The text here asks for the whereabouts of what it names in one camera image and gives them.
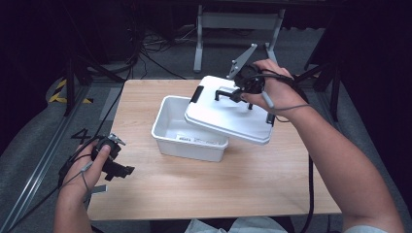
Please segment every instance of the container lid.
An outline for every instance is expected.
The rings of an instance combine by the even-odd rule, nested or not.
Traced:
[[[273,120],[267,122],[266,110],[255,105],[249,109],[248,103],[236,103],[224,95],[215,100],[217,90],[231,93],[236,89],[234,81],[204,77],[186,109],[186,122],[253,144],[267,144],[272,134]]]

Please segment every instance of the person's right hand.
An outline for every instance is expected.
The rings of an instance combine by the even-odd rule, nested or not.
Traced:
[[[292,78],[287,69],[279,67],[278,64],[273,62],[271,59],[259,60],[254,62],[254,64],[257,65],[260,70],[271,70],[279,75]],[[279,82],[273,78],[265,78],[264,90],[272,100],[275,109],[283,109],[307,104],[289,85]],[[270,109],[269,106],[267,106],[261,94],[243,93],[241,97],[248,103],[258,105],[264,108],[267,112],[277,116],[289,118],[290,114],[294,112],[294,109],[292,109],[286,111],[278,111],[275,113],[273,109]]]

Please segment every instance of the storage box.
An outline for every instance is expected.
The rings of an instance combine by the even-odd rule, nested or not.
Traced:
[[[164,97],[152,128],[161,153],[219,162],[228,138],[204,130],[185,120],[190,98],[168,95]]]

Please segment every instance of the person's left arm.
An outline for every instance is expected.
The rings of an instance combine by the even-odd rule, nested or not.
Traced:
[[[95,144],[90,144],[78,157],[91,154],[94,146]],[[84,156],[72,165],[58,194],[54,213],[54,233],[92,232],[84,200],[88,191],[92,190],[99,180],[109,153],[110,147],[104,146],[91,166],[82,173],[82,169],[91,161],[90,156]]]

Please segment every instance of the wooden table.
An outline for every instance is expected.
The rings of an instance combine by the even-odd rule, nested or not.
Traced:
[[[161,154],[151,130],[166,95],[191,97],[199,81],[127,81],[112,132],[126,141],[116,161],[135,167],[93,195],[93,220],[303,215],[308,152],[290,123],[276,121],[265,146],[230,139],[221,162]],[[340,213],[315,168],[315,214]]]

